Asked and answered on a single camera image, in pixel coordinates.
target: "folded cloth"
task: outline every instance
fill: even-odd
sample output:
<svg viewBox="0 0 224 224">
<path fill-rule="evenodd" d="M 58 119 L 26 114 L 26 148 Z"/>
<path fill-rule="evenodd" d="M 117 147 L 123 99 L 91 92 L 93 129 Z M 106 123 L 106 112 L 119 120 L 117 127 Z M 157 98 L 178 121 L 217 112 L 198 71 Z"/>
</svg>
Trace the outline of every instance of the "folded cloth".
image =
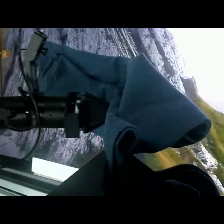
<svg viewBox="0 0 224 224">
<path fill-rule="evenodd" d="M 144 55 L 102 56 L 51 42 L 46 47 L 47 55 L 39 59 L 39 86 L 45 95 L 86 92 L 110 102 L 105 125 L 97 132 L 108 159 L 116 150 L 157 152 L 207 135 L 210 120 Z"/>
</svg>

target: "dark blue fabric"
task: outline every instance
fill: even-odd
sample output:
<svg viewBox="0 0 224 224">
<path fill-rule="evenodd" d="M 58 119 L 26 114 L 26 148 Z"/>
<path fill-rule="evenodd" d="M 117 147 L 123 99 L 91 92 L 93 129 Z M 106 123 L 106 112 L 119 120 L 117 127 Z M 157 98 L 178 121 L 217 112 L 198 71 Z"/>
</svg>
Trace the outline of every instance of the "dark blue fabric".
<svg viewBox="0 0 224 224">
<path fill-rule="evenodd" d="M 80 91 L 110 102 L 105 125 L 96 130 L 104 137 L 108 158 L 130 130 L 136 135 L 131 153 L 190 145 L 208 133 L 210 120 L 144 55 L 101 56 L 51 42 L 46 47 L 48 54 L 39 60 L 39 85 L 45 95 Z"/>
</svg>

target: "sky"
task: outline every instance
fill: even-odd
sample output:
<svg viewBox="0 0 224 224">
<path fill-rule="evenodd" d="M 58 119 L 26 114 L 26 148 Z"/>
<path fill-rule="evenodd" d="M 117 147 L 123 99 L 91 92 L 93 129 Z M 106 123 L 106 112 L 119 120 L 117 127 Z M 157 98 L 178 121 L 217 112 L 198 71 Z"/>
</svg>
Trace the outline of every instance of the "sky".
<svg viewBox="0 0 224 224">
<path fill-rule="evenodd" d="M 224 113 L 224 29 L 168 28 L 199 95 Z"/>
</svg>

